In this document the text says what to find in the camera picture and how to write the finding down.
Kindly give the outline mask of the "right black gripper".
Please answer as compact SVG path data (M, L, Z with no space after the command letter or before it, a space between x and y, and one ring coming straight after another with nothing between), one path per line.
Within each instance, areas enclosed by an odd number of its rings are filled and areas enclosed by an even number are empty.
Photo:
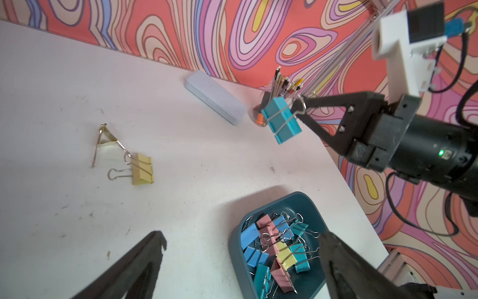
M383 172L395 154L410 123L417 114L422 99L403 95L395 103L387 105L384 95L374 92L356 92L327 97L299 97L293 101L291 111L322 141L348 162ZM371 116L358 135L357 113L345 113L335 134L330 134L317 123L307 110L320 107L346 107L354 109L384 107Z

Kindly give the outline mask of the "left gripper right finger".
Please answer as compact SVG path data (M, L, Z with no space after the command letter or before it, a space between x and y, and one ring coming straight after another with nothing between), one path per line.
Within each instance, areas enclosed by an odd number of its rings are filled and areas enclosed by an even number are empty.
M332 232L319 237L319 256L332 299L409 299Z

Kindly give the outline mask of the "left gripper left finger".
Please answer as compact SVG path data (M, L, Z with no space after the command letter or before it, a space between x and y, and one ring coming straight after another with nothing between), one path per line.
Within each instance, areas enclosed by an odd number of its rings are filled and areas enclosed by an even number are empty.
M76 299L151 299L167 241L152 231L74 297Z

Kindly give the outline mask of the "teal binder clip lone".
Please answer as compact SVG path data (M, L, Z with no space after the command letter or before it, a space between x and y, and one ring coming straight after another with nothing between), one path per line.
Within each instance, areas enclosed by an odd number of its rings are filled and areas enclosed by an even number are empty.
M313 249L309 245L295 244L290 246L292 256L296 259L294 268L297 274L311 270L311 261L319 258L320 247Z

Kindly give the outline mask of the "pink binder clip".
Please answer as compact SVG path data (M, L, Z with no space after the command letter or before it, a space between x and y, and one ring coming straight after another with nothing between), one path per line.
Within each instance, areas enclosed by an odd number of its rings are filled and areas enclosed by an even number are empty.
M268 233L263 233L260 236L260 244L263 253L267 253L269 256L276 255L279 253L279 249L277 247L277 243L281 240L279 235L271 235Z
M279 238L279 230L276 228L269 215L263 215L255 224L260 233L261 239L268 240L269 238L272 238L276 240Z
M284 265L280 262L279 258L276 258L273 262L270 273L283 293L297 293L289 273L285 269Z

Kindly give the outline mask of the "dark teal storage tray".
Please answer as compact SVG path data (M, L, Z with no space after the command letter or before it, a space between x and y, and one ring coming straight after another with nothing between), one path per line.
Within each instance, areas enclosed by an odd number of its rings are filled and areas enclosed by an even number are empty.
M241 292L246 299L313 299L326 284L319 258L311 261L311 270L308 272L297 274L294 266L287 270L297 290L297 293L287 294L281 291L270 273L273 262L277 258L276 255L269 256L265 265L259 264L256 268L246 264L243 255L245 250L242 250L240 245L240 233L249 225L255 224L263 215L267 214L271 220L274 220L282 212L291 217L290 227L295 221L299 221L308 224L309 229L320 232L320 235L328 231L312 199L301 192L289 194L248 213L233 230L229 239L230 257ZM287 239L283 237L282 232L279 232L279 238L288 247L295 244L309 245L313 249L320 247L319 238L314 239L306 234L302 237L294 235L293 238ZM260 237L250 247L262 251Z

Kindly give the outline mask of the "blue binder clip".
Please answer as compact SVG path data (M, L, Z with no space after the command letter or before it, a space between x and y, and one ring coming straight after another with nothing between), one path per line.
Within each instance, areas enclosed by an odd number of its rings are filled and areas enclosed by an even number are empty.
M269 258L266 252L262 252L259 249L248 246L243 252L246 264L249 267L256 268L259 264L265 265Z
M245 250L254 241L259 238L260 231L255 224L249 225L245 230L240 233L240 245L241 249Z
M290 227L290 222L291 222L291 217L285 212L282 212L277 218L273 220L273 224L275 228L279 232L282 232L283 237L287 239L291 239L294 237L294 234Z

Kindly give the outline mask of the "yellow binder clip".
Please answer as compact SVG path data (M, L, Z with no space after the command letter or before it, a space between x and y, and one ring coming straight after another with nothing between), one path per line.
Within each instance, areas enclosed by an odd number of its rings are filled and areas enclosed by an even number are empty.
M116 181L120 178L131 178L134 186L154 183L153 160L141 153L124 154L124 163L129 166L125 169L111 168L107 177L110 181Z
M294 266L297 263L297 260L292 253L291 249L283 242L278 242L275 244L278 253L276 254L276 257L279 259L280 264L288 270L292 266Z

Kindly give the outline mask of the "olive binder clip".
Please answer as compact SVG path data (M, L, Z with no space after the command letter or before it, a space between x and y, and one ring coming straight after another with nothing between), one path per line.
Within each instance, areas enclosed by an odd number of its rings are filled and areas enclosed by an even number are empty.
M119 139L115 137L111 131L109 131L109 129L107 128L107 124L106 123L101 124L98 129L97 144L95 145L95 152L93 154L91 168L94 168L96 166L98 150L101 148L109 147L113 145L118 145L123 150L123 152L126 153L127 155L131 154L126 149L124 144L120 142Z

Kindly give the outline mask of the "large teal binder clip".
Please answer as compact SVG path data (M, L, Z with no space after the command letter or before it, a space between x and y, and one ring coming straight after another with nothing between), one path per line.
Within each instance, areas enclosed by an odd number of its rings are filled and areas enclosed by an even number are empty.
M290 227L292 233L298 237L302 237L303 235L309 235L314 239L318 239L320 236L320 232L313 231L309 229L309 225L306 223L300 223L299 221L295 221L292 226Z

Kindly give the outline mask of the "blue binder clip top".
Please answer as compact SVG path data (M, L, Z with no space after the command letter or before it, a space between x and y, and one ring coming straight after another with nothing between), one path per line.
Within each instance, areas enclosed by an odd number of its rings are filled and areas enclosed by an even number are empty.
M285 212L282 212L277 218L273 220L273 224L275 228L279 232L282 232L283 237L287 239L291 239L294 237L294 234L290 227L290 222L291 222L291 217Z

